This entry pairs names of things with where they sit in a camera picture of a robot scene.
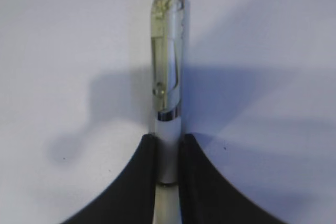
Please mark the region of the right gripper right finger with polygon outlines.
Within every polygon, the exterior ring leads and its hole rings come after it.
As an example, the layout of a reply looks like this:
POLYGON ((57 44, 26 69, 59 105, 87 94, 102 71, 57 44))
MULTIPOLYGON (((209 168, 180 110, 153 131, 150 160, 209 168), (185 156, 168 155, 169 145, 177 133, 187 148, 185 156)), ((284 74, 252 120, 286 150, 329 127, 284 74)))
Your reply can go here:
POLYGON ((193 134, 178 149, 182 223, 281 223, 236 189, 211 163, 193 134))

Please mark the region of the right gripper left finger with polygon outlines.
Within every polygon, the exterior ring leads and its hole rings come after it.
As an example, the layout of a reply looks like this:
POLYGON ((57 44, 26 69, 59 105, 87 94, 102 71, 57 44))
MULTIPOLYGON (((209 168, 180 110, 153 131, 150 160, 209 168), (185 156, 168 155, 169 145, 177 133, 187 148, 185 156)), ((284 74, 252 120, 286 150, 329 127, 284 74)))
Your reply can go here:
POLYGON ((158 141, 154 135, 144 134, 118 177, 64 223, 152 223, 158 141))

